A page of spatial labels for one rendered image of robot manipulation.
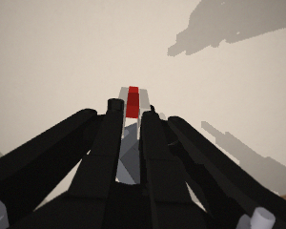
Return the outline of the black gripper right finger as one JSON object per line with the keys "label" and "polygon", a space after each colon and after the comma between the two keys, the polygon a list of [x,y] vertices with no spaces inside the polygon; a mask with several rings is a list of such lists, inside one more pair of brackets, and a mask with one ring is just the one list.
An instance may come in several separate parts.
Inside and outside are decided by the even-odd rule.
{"label": "black gripper right finger", "polygon": [[160,119],[145,89],[139,89],[137,139],[153,229],[207,229],[187,184],[226,229],[286,229],[286,199],[263,187],[183,118]]}

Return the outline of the grey flat panel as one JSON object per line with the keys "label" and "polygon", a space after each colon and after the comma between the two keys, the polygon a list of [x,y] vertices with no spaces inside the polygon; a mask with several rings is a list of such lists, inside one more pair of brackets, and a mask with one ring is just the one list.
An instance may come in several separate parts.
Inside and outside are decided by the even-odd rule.
{"label": "grey flat panel", "polygon": [[140,183],[139,139],[137,139],[137,122],[125,127],[121,138],[116,178],[126,184]]}

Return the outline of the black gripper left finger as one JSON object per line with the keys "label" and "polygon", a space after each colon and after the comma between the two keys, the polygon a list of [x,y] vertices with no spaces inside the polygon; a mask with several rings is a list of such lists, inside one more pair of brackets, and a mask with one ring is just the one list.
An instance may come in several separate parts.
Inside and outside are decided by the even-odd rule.
{"label": "black gripper left finger", "polygon": [[104,229],[128,92],[108,99],[105,114],[80,110],[0,157],[0,229],[33,212],[80,160],[46,229]]}

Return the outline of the red cylinder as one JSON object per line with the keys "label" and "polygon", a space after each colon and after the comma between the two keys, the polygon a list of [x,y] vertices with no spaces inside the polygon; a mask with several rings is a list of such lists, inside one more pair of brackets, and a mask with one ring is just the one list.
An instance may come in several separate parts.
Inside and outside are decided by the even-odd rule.
{"label": "red cylinder", "polygon": [[129,87],[126,117],[138,118],[139,112],[139,91],[138,87]]}

